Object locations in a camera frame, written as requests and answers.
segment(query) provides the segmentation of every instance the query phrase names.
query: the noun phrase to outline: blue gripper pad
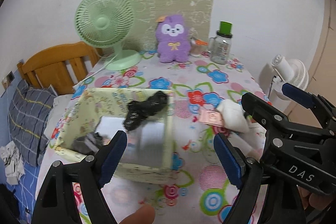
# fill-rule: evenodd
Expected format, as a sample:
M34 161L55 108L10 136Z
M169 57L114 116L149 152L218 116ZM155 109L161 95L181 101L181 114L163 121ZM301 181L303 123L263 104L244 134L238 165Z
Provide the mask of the blue gripper pad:
M281 88L282 93L305 108L313 108L314 102L312 96L297 88L296 86L284 83Z
M101 166L101 175L98 181L101 188L111 181L111 178L126 149L126 146L127 146L127 135L125 132L122 132L120 137L116 141L115 145L111 149L110 153L107 155L103 165Z
M213 146L230 183L240 189L243 185L241 178L246 171L243 159L224 135L215 135Z

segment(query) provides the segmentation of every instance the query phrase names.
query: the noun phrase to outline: wooden bed headboard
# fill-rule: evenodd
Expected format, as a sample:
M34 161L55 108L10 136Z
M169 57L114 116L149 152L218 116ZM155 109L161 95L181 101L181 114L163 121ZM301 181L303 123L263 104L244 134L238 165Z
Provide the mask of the wooden bed headboard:
M101 49L97 49L97 52L102 55ZM95 50L84 42L63 44L38 52L26 63L18 63L17 68L21 77L35 88L53 85L59 95L72 94L74 82L65 61L69 61L77 80L81 81L88 74L83 61L85 56L89 57L92 67L99 60Z

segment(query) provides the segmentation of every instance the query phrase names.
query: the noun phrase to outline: white cloth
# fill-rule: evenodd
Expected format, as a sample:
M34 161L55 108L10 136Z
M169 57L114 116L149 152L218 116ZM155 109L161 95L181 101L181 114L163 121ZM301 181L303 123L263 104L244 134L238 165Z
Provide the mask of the white cloth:
M231 100L222 100L217 107L224 119L224 127L236 132L249 133L250 129L240 104Z
M52 109L48 115L47 126L43 132L44 136L46 136L49 140L51 139L51 136L57 123L62 118L64 110L67 108L67 105L69 104L71 97L72 94L65 94L58 96L54 99Z
M10 185L18 185L19 179L25 174L25 170L22 156L13 141L6 146L0 147L0 158L5 163L7 183Z

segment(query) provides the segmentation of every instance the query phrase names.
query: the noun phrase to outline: hand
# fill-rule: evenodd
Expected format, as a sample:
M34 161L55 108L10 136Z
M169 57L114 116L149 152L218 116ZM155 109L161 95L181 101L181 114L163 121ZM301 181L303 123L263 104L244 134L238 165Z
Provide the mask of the hand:
M135 213L129 215L120 224L152 224L155 218L155 209L150 205L144 205Z
M303 208L306 209L308 205L322 211L326 208L335 198L334 195L331 196L320 196L310 193L308 190L298 187L300 197L302 200Z

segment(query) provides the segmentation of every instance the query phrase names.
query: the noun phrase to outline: white fan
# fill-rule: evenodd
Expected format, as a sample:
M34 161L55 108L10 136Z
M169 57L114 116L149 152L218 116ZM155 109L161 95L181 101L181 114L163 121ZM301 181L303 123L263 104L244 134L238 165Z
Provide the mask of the white fan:
M286 60L286 58L278 54L271 62L272 68L277 72L278 77L274 79L274 91L282 100L290 100L282 91L284 83L290 83L301 90L305 90L308 86L308 71L305 65L298 59Z

